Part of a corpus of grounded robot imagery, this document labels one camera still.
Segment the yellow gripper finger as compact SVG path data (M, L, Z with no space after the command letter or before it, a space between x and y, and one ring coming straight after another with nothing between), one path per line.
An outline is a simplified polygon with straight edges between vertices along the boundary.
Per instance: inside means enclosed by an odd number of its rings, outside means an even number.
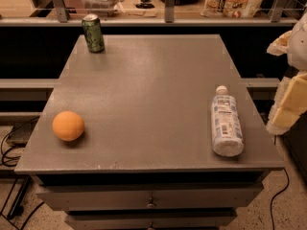
M307 111L307 72L292 78L284 77L274 96L274 104L266 125L272 135L289 131L299 117Z
M289 42L291 31L288 31L278 37L274 42L272 42L267 48L267 52L273 56L281 56L289 53Z

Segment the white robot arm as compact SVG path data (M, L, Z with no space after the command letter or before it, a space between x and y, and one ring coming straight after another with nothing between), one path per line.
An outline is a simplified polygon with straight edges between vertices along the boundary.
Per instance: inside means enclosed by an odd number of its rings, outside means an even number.
M282 135L307 111L307 14L272 42L267 52L274 56L286 54L288 64L298 71L294 77L283 77L269 113L267 131Z

